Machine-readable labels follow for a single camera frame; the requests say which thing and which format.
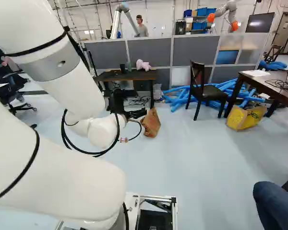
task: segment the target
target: cubicle partition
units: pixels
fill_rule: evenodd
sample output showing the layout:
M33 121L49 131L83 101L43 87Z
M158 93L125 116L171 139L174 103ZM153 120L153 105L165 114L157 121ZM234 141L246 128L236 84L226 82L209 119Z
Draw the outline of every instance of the cubicle partition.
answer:
M97 72L119 69L120 64L142 59L157 69L166 90L190 83L190 60L205 64L207 82L219 83L236 78L239 71L256 69L263 54L268 34L232 33L224 35L192 34L171 37L141 37L87 41ZM146 91L147 86L134 85Z

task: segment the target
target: door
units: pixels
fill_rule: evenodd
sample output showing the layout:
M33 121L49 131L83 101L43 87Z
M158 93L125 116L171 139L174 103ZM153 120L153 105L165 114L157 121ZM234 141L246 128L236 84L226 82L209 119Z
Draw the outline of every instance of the door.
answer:
M275 34L273 44L285 47L288 41L288 14L283 14Z

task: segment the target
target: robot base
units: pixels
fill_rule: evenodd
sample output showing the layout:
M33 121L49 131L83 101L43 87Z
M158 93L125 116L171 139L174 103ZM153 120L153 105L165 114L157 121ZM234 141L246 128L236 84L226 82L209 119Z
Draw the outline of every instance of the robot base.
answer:
M148 196L127 193L129 230L177 230L177 199L173 196ZM109 230L126 230L125 216L121 209L117 221ZM55 230L85 230L75 224L60 221Z

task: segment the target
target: dark wooden chair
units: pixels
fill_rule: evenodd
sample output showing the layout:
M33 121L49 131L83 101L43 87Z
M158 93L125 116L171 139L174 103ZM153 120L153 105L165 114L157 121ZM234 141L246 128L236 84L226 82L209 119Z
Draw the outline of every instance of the dark wooden chair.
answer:
M188 109L189 107L191 96L194 96L197 99L197 108L193 120L196 121L202 101L206 102L206 106L209 106L209 101L218 100L221 102L221 107L217 117L220 118L222 116L222 112L224 110L224 106L228 95L213 85L204 85L205 84L204 64L191 61L190 68L191 68L190 93L188 97L188 102L186 104L186 109Z
M282 49L283 49L282 46L272 44L269 52L265 55L264 61L266 63L275 61L280 52L282 51Z

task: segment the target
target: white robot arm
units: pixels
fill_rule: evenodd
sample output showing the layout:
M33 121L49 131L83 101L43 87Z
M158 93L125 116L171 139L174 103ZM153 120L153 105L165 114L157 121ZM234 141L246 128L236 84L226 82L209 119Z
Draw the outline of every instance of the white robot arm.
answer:
M111 144L115 116L96 118L104 98L47 0L0 0L0 48L68 109L67 124L77 122L74 130L99 146ZM125 192L119 168L40 137L0 104L0 205L105 230Z
M115 13L114 13L114 20L113 20L113 26L112 26L110 39L116 39L117 38L117 32L118 32L119 26L120 26L120 16L121 16L122 11L125 13L125 15L128 18L132 28L134 29L135 36L138 37L139 36L139 30L136 27L136 25L135 25L135 23L131 17L130 9L126 3L121 3L117 6Z
M226 13L226 11L229 11L228 20L231 24L230 30L232 32L238 30L238 22L236 19L236 11L237 11L236 0L229 0L226 4L218 8L215 13L209 14L209 16L207 17L207 21L212 23L215 20L215 18L221 17Z

